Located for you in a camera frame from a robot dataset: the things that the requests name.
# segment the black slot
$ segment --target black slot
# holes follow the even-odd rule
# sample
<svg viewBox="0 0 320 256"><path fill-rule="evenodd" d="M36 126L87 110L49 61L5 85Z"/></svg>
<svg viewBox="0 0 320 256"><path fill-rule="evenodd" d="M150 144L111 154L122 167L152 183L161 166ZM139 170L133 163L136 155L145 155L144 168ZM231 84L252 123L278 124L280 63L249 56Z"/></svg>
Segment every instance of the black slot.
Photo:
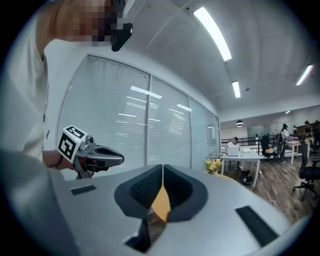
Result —
<svg viewBox="0 0 320 256"><path fill-rule="evenodd" d="M145 219L141 223L138 236L132 237L125 244L142 253L145 253L150 248L150 235L148 230L148 224Z"/></svg>
<svg viewBox="0 0 320 256"><path fill-rule="evenodd" d="M238 208L235 209L235 211L262 247L271 243L278 237L271 227L269 227L269 225L250 206Z"/></svg>
<svg viewBox="0 0 320 256"><path fill-rule="evenodd" d="M163 185L171 207L168 223L191 220L207 203L206 186L169 164L163 166Z"/></svg>
<svg viewBox="0 0 320 256"><path fill-rule="evenodd" d="M114 200L123 213L146 220L147 212L162 186L162 165L121 183L114 191Z"/></svg>
<svg viewBox="0 0 320 256"><path fill-rule="evenodd" d="M97 188L94 185L86 185L86 186L82 186L82 187L77 187L77 188L72 188L71 189L71 193L76 196L76 195L80 195L92 190L96 190Z"/></svg>

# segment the white shirt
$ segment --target white shirt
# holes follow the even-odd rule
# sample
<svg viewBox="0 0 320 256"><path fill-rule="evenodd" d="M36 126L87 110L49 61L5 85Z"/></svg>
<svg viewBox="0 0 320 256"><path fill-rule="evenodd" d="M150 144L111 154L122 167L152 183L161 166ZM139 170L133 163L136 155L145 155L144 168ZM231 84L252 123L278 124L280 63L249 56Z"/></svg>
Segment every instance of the white shirt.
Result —
<svg viewBox="0 0 320 256"><path fill-rule="evenodd" d="M48 67L36 45L36 22L31 18L9 51L0 81L0 147L23 151L42 161L48 99Z"/></svg>
<svg viewBox="0 0 320 256"><path fill-rule="evenodd" d="M282 131L282 133L283 133L285 139L287 139L288 137L290 137L290 135L289 135L289 133L288 133L288 131L287 131L286 129L284 129L284 130Z"/></svg>
<svg viewBox="0 0 320 256"><path fill-rule="evenodd" d="M227 146L227 147L238 147L239 144L237 143L237 144L235 145L235 144L233 144L233 142L231 141L231 142L228 142L228 144L227 144L226 146Z"/></svg>

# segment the standing person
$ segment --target standing person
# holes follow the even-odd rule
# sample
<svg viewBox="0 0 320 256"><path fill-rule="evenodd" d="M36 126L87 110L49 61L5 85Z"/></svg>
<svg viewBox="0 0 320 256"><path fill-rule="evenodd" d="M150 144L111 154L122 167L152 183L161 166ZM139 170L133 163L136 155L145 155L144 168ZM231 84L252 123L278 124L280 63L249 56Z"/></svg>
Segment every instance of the standing person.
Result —
<svg viewBox="0 0 320 256"><path fill-rule="evenodd" d="M280 164L284 164L285 161L285 151L286 151L286 144L287 144L287 139L292 140L292 138L289 135L289 132L287 130L288 126L284 123L280 132L280 137L282 137L282 151L280 154Z"/></svg>
<svg viewBox="0 0 320 256"><path fill-rule="evenodd" d="M57 150L42 150L48 100L45 48L55 39L110 42L111 27L125 5L125 0L55 0L32 16L12 44L1 73L0 108L6 108L14 118L1 124L5 132L0 135L0 147L22 151L47 167L61 162L57 169L72 168Z"/></svg>
<svg viewBox="0 0 320 256"><path fill-rule="evenodd" d="M319 131L319 121L315 120L313 124L313 150L318 149L318 143L320 144L320 131Z"/></svg>
<svg viewBox="0 0 320 256"><path fill-rule="evenodd" d="M309 121L305 121L304 123L305 123L305 125L306 125L306 127L304 128L304 130L305 130L305 135L306 135L307 137L311 137L312 134L311 134L310 123L309 123Z"/></svg>

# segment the laptop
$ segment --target laptop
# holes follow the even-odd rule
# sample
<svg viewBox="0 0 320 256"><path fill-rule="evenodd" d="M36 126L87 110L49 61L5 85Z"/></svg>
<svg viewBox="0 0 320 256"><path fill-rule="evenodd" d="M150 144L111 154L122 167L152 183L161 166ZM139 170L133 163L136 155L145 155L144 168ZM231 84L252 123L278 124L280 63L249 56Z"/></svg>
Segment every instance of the laptop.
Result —
<svg viewBox="0 0 320 256"><path fill-rule="evenodd" d="M227 154L231 157L237 157L239 155L239 146L228 146Z"/></svg>

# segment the black office chair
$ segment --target black office chair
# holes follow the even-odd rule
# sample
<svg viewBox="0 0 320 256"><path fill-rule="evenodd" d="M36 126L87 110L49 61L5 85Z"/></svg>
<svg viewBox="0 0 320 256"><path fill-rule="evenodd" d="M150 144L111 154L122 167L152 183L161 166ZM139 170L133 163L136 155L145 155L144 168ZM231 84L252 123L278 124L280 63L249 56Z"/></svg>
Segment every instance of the black office chair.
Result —
<svg viewBox="0 0 320 256"><path fill-rule="evenodd" d="M301 168L299 170L299 177L300 177L300 179L305 179L307 181L307 183L301 181L300 186L295 186L293 188L292 192L294 192L296 189L305 189L304 193L302 195L302 198L301 198L301 201L303 201L307 190L310 190L315 194L314 199L316 199L318 194L314 190L315 184L310 184L310 182L313 183L314 180L320 180L320 167L316 167L316 164L318 162L320 162L320 157L312 158L311 159L312 166L307 166L307 164L308 164L308 145L305 143L304 137L300 137L299 140L301 143L301 151L302 151L302 164L301 164Z"/></svg>
<svg viewBox="0 0 320 256"><path fill-rule="evenodd" d="M269 147L269 138L267 136L263 136L262 140L260 141L261 143L261 148L262 148L262 155L266 157L267 160L274 160L278 155L276 152L272 152L272 153L267 153L266 150Z"/></svg>

